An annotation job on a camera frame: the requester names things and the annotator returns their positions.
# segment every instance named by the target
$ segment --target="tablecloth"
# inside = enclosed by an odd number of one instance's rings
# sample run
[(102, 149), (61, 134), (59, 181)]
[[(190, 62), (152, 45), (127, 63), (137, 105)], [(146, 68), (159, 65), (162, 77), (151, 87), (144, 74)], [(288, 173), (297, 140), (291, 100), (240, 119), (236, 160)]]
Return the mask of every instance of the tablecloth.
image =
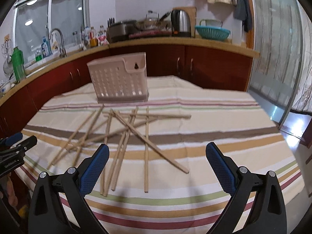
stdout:
[[(205, 156), (205, 146), (211, 141), (238, 166), (246, 166), (251, 172), (265, 174), (274, 170), (285, 204), (303, 189), (300, 169), (283, 136), (248, 93), (204, 90), (177, 77), (148, 78), (148, 87), (148, 102), (106, 104), (104, 110), (129, 113), (139, 106), (138, 112), (145, 113), (149, 106), (150, 113), (190, 114), (191, 119), (158, 120), (149, 125), (149, 139), (190, 172), (183, 173), (149, 149), (149, 192), (144, 193), (145, 145), (131, 135), (116, 190), (109, 190), (104, 197), (98, 181), (85, 197), (110, 234), (206, 233), (230, 199)], [(74, 152), (46, 170), (60, 146), (100, 107), (90, 83), (52, 98), (31, 119), (22, 133), (24, 139), (37, 136), (38, 143), (26, 152), (25, 164), (16, 170), (31, 190), (40, 172), (59, 174), (71, 166)], [(96, 125), (105, 119), (107, 116), (100, 115)], [(111, 131), (121, 127), (113, 118)], [(87, 128), (88, 124), (73, 141), (82, 137)], [(145, 134), (144, 126), (138, 130)], [(103, 133), (105, 126), (90, 136)], [(119, 139), (120, 135), (108, 141), (110, 159), (105, 168), (112, 163)], [(91, 156), (100, 143), (83, 148), (79, 162)], [(65, 195), (60, 196), (69, 220), (76, 223)], [(236, 230), (243, 227), (254, 196), (251, 193)]]

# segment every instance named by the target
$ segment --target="blue bottle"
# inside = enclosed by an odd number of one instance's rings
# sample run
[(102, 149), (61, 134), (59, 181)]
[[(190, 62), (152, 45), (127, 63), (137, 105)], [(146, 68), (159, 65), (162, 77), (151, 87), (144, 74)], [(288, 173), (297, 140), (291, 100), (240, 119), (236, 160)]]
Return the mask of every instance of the blue bottle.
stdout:
[(43, 43), (41, 44), (42, 49), (42, 58), (48, 57), (51, 55), (50, 43), (46, 40), (46, 37), (42, 38)]

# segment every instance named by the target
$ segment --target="metal screw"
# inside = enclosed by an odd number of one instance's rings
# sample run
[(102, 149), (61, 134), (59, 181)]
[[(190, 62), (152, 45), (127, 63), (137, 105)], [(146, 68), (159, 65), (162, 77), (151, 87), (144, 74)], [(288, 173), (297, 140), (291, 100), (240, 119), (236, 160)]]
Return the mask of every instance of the metal screw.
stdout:
[(44, 178), (45, 176), (46, 176), (46, 172), (42, 172), (42, 173), (40, 173), (40, 175), (39, 175), (40, 178)]
[(244, 166), (240, 167), (239, 170), (241, 171), (241, 173), (247, 173), (248, 171), (247, 168)]
[(68, 172), (69, 174), (73, 174), (75, 171), (76, 171), (76, 168), (75, 168), (75, 167), (70, 167), (70, 168), (67, 170), (67, 172)]
[(269, 175), (271, 176), (271, 177), (275, 177), (275, 172), (274, 171), (269, 171)]

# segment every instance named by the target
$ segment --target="green stripe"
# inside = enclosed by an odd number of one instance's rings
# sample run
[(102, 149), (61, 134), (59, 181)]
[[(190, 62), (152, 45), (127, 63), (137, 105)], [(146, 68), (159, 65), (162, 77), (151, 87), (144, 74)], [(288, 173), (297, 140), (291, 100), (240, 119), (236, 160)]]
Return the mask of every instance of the green stripe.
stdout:
[[(30, 159), (28, 156), (25, 156), (25, 158), (32, 163), (36, 168), (38, 168), (41, 172), (45, 171), (48, 172), (49, 175), (54, 175), (50, 171), (47, 171), (37, 163), (35, 163), (32, 159)], [(297, 162), (293, 161), (284, 167), (278, 169), (275, 171), (277, 175), (280, 173), (286, 171), (290, 167), (294, 166)], [(137, 204), (137, 205), (145, 205), (145, 206), (174, 206), (174, 205), (185, 205), (185, 204), (192, 204), (192, 203), (199, 203), (199, 202), (205, 202), (210, 201), (214, 199), (218, 199), (224, 196), (227, 196), (228, 194), (224, 191), (218, 191), (215, 193), (209, 193), (204, 195), (197, 195), (192, 197), (184, 197), (184, 198), (173, 198), (173, 199), (148, 199), (148, 198), (136, 198), (136, 197), (123, 197), (123, 196), (117, 196), (117, 195), (111, 195), (108, 194), (107, 197), (100, 195), (98, 191), (92, 191), (90, 193), (91, 196), (105, 199), (109, 201), (115, 201), (115, 202), (122, 202), (122, 203), (129, 203), (129, 204)]]
[[(184, 110), (220, 110), (220, 109), (224, 109), (224, 110), (254, 110), (254, 109), (261, 109), (260, 106), (255, 106), (255, 107), (224, 107), (224, 106), (220, 106), (220, 107), (183, 107), (183, 106), (168, 106), (168, 107), (155, 107), (152, 108), (150, 107), (149, 110), (163, 110), (163, 109), (184, 109)], [(80, 111), (91, 111), (93, 109), (98, 109), (98, 107), (85, 107), (85, 108), (75, 108), (75, 109), (71, 109), (71, 108), (65, 108), (62, 109), (62, 107), (60, 107), (60, 109), (57, 110), (39, 110), (39, 112), (41, 113), (54, 113), (54, 112), (80, 112)], [(131, 111), (133, 110), (132, 108), (118, 108), (119, 110), (123, 110), (123, 111)]]

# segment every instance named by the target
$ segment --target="plastic basket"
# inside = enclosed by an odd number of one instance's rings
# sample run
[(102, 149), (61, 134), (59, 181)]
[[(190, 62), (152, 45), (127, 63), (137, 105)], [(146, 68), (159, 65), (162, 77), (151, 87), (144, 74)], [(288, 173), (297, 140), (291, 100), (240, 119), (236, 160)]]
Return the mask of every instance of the plastic basket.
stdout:
[(202, 38), (209, 40), (224, 41), (231, 33), (227, 29), (215, 26), (195, 26), (195, 29)]
[(99, 103), (148, 100), (145, 53), (110, 56), (87, 65)]

